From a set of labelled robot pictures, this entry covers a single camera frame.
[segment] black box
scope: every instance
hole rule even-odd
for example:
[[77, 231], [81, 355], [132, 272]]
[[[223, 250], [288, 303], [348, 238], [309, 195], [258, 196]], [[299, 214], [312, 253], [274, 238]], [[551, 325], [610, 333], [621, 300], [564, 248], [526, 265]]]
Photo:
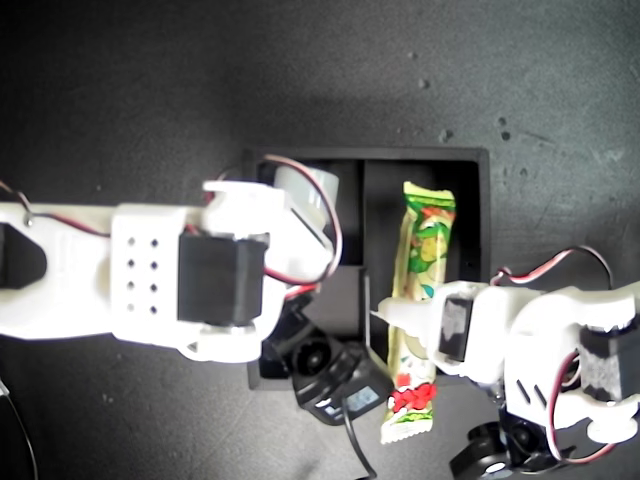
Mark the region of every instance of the black box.
[[[244, 153], [245, 178], [273, 181], [276, 167], [259, 165], [267, 153], [290, 157], [340, 177], [336, 208], [345, 241], [341, 267], [330, 280], [333, 288], [328, 282], [309, 307], [313, 311], [307, 310], [309, 317], [327, 333], [341, 340], [369, 339], [371, 347], [386, 360], [387, 323], [369, 315], [369, 309], [370, 306], [375, 309], [381, 300], [391, 295], [400, 225], [406, 211], [403, 183], [407, 180], [432, 190], [451, 190], [456, 198], [457, 215], [446, 280], [486, 281], [489, 278], [490, 197], [486, 150], [259, 147]], [[340, 314], [342, 306], [344, 315]], [[259, 362], [249, 366], [249, 383], [251, 388], [290, 388], [288, 381], [264, 381]]]

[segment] dark gray surface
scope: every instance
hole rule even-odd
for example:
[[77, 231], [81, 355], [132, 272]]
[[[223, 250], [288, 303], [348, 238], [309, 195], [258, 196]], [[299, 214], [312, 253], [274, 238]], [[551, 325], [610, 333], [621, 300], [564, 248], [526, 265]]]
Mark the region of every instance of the dark gray surface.
[[[36, 201], [197, 202], [200, 180], [246, 144], [425, 146], [448, 129], [449, 144], [490, 151], [494, 266], [589, 243], [619, 284], [638, 278], [637, 2], [1, 8], [0, 178]], [[568, 263], [544, 285], [603, 282], [589, 260]], [[298, 411], [290, 393], [249, 392], [240, 366], [108, 337], [2, 339], [0, 375], [43, 480], [361, 474], [342, 429]], [[377, 444], [381, 413], [356, 422], [381, 478], [447, 479], [466, 430], [493, 410], [470, 387], [446, 387], [434, 431], [388, 447]], [[637, 478], [636, 449], [551, 478]]]

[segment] colorful wrapper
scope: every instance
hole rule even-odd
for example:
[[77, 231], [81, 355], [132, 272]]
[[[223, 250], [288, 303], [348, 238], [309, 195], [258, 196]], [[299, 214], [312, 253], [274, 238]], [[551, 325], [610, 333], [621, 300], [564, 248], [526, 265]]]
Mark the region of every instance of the colorful wrapper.
[[[393, 296], [427, 300], [444, 283], [455, 199], [449, 191], [431, 191], [404, 184], [407, 211], [400, 229]], [[382, 443], [390, 443], [433, 426], [436, 367], [418, 339], [389, 327], [389, 372], [395, 390], [387, 402]]]

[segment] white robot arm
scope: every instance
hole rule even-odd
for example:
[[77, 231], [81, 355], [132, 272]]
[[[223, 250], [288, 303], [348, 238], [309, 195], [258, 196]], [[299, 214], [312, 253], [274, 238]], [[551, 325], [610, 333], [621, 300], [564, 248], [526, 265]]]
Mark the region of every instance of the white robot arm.
[[281, 313], [281, 280], [326, 276], [341, 246], [282, 189], [204, 190], [213, 200], [203, 208], [0, 203], [0, 334], [111, 332], [193, 360], [257, 359]]
[[558, 460], [586, 463], [562, 457], [555, 429], [588, 418], [596, 443], [636, 435], [639, 306], [640, 282], [550, 293], [453, 282], [431, 301], [386, 299], [377, 314], [418, 337], [442, 372], [498, 392], [506, 412], [543, 427]]

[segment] black cable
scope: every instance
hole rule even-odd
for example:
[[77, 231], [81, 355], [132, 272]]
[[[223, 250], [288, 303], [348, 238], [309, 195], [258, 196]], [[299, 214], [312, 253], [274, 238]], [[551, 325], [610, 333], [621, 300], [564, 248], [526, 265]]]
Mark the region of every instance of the black cable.
[[347, 405], [347, 399], [345, 397], [342, 398], [342, 414], [344, 415], [344, 426], [347, 429], [347, 435], [349, 436], [349, 441], [351, 442], [351, 446], [353, 447], [353, 451], [356, 452], [360, 463], [367, 471], [367, 477], [360, 477], [358, 480], [373, 480], [378, 478], [378, 474], [373, 469], [369, 460], [365, 456], [362, 448], [360, 448], [360, 444], [358, 443], [358, 438], [356, 437], [356, 432], [353, 429], [353, 423], [351, 422], [351, 417], [349, 416], [349, 406]]
[[29, 434], [27, 433], [27, 429], [25, 428], [24, 423], [22, 423], [22, 418], [20, 418], [18, 409], [14, 405], [13, 400], [11, 400], [11, 397], [9, 397], [9, 395], [3, 395], [3, 397], [6, 398], [7, 401], [9, 402], [9, 405], [11, 406], [11, 409], [15, 414], [16, 420], [18, 420], [18, 424], [22, 429], [22, 434], [24, 435], [24, 441], [27, 444], [27, 448], [29, 449], [29, 455], [31, 456], [31, 463], [33, 465], [33, 479], [38, 480], [38, 463], [36, 462], [36, 454], [33, 451], [33, 445], [31, 445], [31, 440], [29, 439]]

